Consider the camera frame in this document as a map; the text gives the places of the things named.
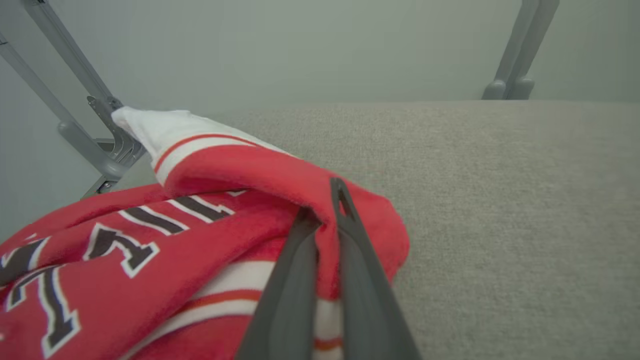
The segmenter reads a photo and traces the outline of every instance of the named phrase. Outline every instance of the black lettering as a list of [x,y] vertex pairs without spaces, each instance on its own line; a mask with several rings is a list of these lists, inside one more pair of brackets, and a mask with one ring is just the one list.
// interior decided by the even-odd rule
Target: black lettering
[[209,221],[211,222],[219,220],[229,215],[233,215],[233,212],[225,208],[224,206],[215,206],[212,204],[208,204],[207,202],[200,199],[199,197],[197,199],[200,201],[197,201],[196,199],[192,199],[191,197],[185,196],[185,197],[179,197],[175,199],[175,201],[178,204],[184,206],[185,208],[202,215],[206,219],[209,219]]
[[29,283],[38,281],[38,299],[47,313],[47,334],[41,341],[45,358],[60,349],[81,329],[77,310],[69,311],[67,299],[60,288],[59,270],[62,266],[50,266],[31,272],[16,283],[7,299],[6,310],[11,311],[26,300],[24,288]]
[[156,243],[140,245],[137,240],[122,234],[121,231],[96,223],[84,259],[108,255],[113,249],[120,249],[124,253],[124,260],[120,264],[130,278],[136,276],[160,252]]
[[32,241],[15,249],[10,254],[2,256],[0,259],[0,288],[36,268],[40,251],[48,239]]
[[165,235],[177,234],[181,231],[185,230],[185,226],[178,225],[177,222],[169,221],[169,218],[159,217],[150,212],[145,211],[143,208],[130,208],[124,210],[129,217],[125,216],[126,219],[136,222],[140,225],[149,226],[158,231],[161,231]]

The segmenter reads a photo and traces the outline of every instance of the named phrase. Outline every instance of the gray metal leg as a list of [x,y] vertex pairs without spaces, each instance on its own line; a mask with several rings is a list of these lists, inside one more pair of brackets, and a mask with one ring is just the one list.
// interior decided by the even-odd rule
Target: gray metal leg
[[[131,137],[126,131],[113,123],[111,113],[122,107],[122,103],[111,95],[111,92],[97,74],[82,50],[76,44],[71,34],[67,31],[60,18],[53,11],[47,0],[22,0],[26,11],[38,25],[42,33],[47,37],[51,45],[65,60],[65,63],[74,72],[80,83],[90,96],[87,97],[89,106],[96,112],[105,126],[113,135],[113,149],[108,156],[125,167],[131,166],[145,150],[142,145]],[[70,125],[63,119],[59,130],[61,134],[74,145],[78,151],[85,149],[88,143],[84,138],[78,138],[80,133],[69,131]],[[88,155],[93,159],[96,154],[90,151]],[[107,171],[105,176],[112,177],[119,172]]]
[[76,122],[69,111],[59,102],[42,80],[31,70],[11,44],[0,34],[0,56],[2,56],[29,87],[42,99],[51,111],[61,120],[58,126],[60,134],[87,159],[107,180],[114,181],[122,177],[127,167],[114,161],[104,152],[84,129]]
[[483,100],[529,98],[535,82],[526,75],[558,5],[559,0],[522,0],[495,79],[485,88]]

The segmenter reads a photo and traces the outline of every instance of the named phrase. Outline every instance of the white stripe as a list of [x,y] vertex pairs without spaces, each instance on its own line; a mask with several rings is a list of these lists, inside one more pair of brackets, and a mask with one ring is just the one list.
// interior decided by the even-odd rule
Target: white stripe
[[134,346],[121,359],[128,359],[137,353],[140,349],[152,343],[154,340],[166,335],[172,331],[176,331],[185,326],[201,322],[202,320],[217,318],[226,315],[252,315],[258,304],[254,300],[229,300],[200,306],[195,309],[179,313],[178,315],[167,320],[162,326],[158,327],[154,332],[149,334],[144,340]]
[[342,301],[318,298],[314,334],[320,340],[332,340],[342,336]]
[[213,220],[211,220],[210,218],[207,218],[203,214],[197,213],[197,212],[185,207],[184,205],[182,205],[181,203],[177,202],[176,200],[169,200],[169,204],[175,206],[176,208],[178,208],[181,211],[184,211],[185,213],[191,215],[192,217],[199,218],[200,220],[206,222],[207,224],[210,224],[210,223],[213,222]]
[[311,355],[313,360],[342,360],[344,357],[342,347],[335,347],[329,350],[316,350]]
[[[273,261],[247,261],[226,267],[209,281],[191,300],[234,290],[262,291],[275,266]],[[342,336],[342,302],[318,298],[314,334],[320,340],[332,340]]]
[[273,261],[247,261],[231,264],[193,295],[191,300],[233,290],[262,291],[267,286],[274,266],[275,262]]
[[227,194],[233,196],[233,197],[238,197],[242,194],[246,193],[246,190],[240,190],[238,192],[227,192]]
[[197,202],[199,202],[202,206],[206,206],[209,209],[213,209],[213,210],[217,211],[218,213],[227,213],[229,215],[233,215],[233,214],[236,213],[235,211],[229,209],[228,207],[226,207],[224,205],[211,204],[210,202],[207,202],[203,198],[199,197],[198,195],[191,195],[189,197],[192,198],[193,200],[196,200]]
[[[234,290],[262,291],[269,281],[269,276],[274,266],[274,261],[246,261],[231,264],[193,295],[190,300]],[[162,326],[138,343],[123,359],[130,358],[141,348],[161,336],[185,326],[220,316],[252,315],[256,305],[257,302],[253,300],[228,300],[217,304],[203,305],[179,313],[168,319]],[[342,336],[342,303],[339,300],[318,299],[315,318],[314,334],[316,338],[332,340]],[[326,351],[315,350],[313,359],[342,359],[342,348],[337,347]]]
[[201,138],[192,140],[188,143],[184,143],[174,149],[162,162],[160,168],[156,173],[156,178],[158,182],[164,185],[166,178],[169,176],[169,173],[173,168],[178,165],[182,160],[184,160],[187,156],[193,154],[194,152],[202,149],[206,149],[208,147],[222,146],[222,145],[243,145],[243,146],[252,146],[246,142],[242,142],[240,140],[229,139],[229,138]]
[[224,125],[224,124],[222,124],[220,122],[217,122],[215,120],[211,120],[211,119],[208,119],[208,118],[205,118],[205,117],[199,117],[198,115],[194,115],[194,114],[190,114],[190,115],[193,118],[200,119],[204,124],[207,124],[207,127],[209,129],[215,130],[216,133],[223,134],[223,135],[231,135],[231,136],[235,136],[235,137],[238,137],[238,138],[242,138],[242,139],[251,141],[253,143],[256,143],[256,144],[258,144],[260,146],[263,146],[263,147],[265,147],[267,149],[271,149],[271,150],[274,150],[274,151],[277,151],[277,152],[282,152],[284,154],[289,154],[288,152],[282,150],[281,148],[279,148],[279,147],[277,147],[275,145],[271,145],[268,142],[264,142],[264,141],[258,139],[257,137],[255,137],[253,135],[250,135],[250,134],[247,134],[244,131],[238,130],[238,129],[234,128],[234,127],[230,127],[228,125]]

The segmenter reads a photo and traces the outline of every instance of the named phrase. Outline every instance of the orange stripe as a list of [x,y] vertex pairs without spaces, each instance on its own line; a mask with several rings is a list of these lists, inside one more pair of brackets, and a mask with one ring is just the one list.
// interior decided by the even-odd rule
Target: orange stripe
[[[259,301],[262,292],[260,290],[231,290],[225,291],[219,294],[212,294],[205,297],[201,297],[196,300],[191,300],[184,304],[180,310],[178,310],[175,314],[183,313],[185,311],[189,311],[195,309],[197,307],[218,304],[224,301],[231,300],[254,300]],[[342,346],[342,338],[334,338],[330,340],[320,340],[318,338],[314,339],[314,348],[320,351],[328,351],[337,347]]]
[[260,290],[232,290],[232,291],[225,291],[223,293],[208,295],[208,296],[196,299],[196,300],[191,300],[191,301],[187,302],[186,304],[184,304],[184,306],[182,306],[180,308],[180,310],[178,310],[176,312],[176,314],[183,313],[185,311],[189,311],[189,310],[194,309],[196,307],[206,306],[206,305],[211,305],[211,304],[217,304],[219,302],[230,301],[230,300],[254,300],[254,301],[258,301],[258,300],[260,300],[260,295],[261,294],[262,294],[262,292]]
[[327,350],[331,350],[333,348],[337,348],[341,346],[342,346],[342,338],[335,338],[331,340],[320,340],[316,338],[314,340],[314,348],[320,351],[327,351]]
[[158,159],[158,162],[156,164],[156,167],[154,168],[154,172],[158,172],[158,169],[160,168],[160,165],[162,165],[162,163],[164,162],[164,159],[166,159],[167,156],[169,156],[169,154],[171,154],[176,148],[180,147],[181,145],[184,145],[185,143],[188,143],[190,141],[193,140],[197,140],[197,139],[204,139],[204,138],[225,138],[225,139],[233,139],[233,140],[238,140],[240,142],[243,143],[247,143],[249,145],[254,145],[257,147],[263,147],[262,145],[259,145],[255,142],[251,142],[249,140],[243,139],[243,138],[239,138],[237,136],[233,136],[233,135],[223,135],[223,134],[201,134],[201,135],[194,135],[191,136],[189,138],[180,140],[179,142],[171,145],[171,147],[169,149],[167,149],[167,151],[164,152],[164,154],[162,154],[162,156],[160,156],[160,158]]

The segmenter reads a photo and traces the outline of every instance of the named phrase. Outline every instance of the table surface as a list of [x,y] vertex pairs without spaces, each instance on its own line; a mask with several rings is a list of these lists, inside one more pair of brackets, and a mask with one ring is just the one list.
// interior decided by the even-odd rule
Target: table surface
[[[412,241],[394,289],[425,359],[640,357],[640,104],[329,104],[212,118],[394,203]],[[153,181],[146,158],[116,188]]]

